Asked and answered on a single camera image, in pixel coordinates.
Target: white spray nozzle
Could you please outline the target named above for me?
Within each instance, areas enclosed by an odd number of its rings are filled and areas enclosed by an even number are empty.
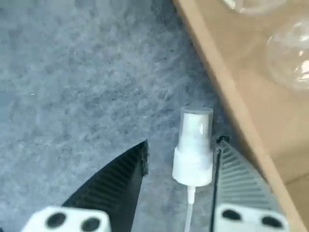
[[[213,110],[182,108],[178,146],[174,152],[173,178],[188,187],[185,232],[189,232],[196,187],[212,181],[211,129]]]

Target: cardboard box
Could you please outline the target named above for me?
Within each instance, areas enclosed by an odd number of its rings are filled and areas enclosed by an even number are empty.
[[[286,213],[292,232],[309,229],[309,92],[274,83],[266,67],[269,37],[309,1],[290,0],[258,17],[221,0],[174,0],[213,84]]]

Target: screw hole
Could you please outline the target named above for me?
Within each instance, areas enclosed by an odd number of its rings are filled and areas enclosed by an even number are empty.
[[[270,216],[263,217],[262,218],[262,224],[266,225],[266,226],[274,227],[274,228],[282,228],[283,227],[282,223],[278,219],[276,219],[274,217],[270,217]]]
[[[92,232],[95,231],[97,228],[99,228],[99,226],[100,226],[100,220],[95,217],[91,217],[83,222],[82,230],[84,232]]]
[[[54,229],[54,228],[61,226],[64,223],[65,220],[66,220],[65,214],[55,213],[48,218],[46,225],[49,228]]]
[[[233,220],[233,221],[240,221],[241,216],[239,213],[235,212],[234,210],[227,209],[223,211],[222,217]]]

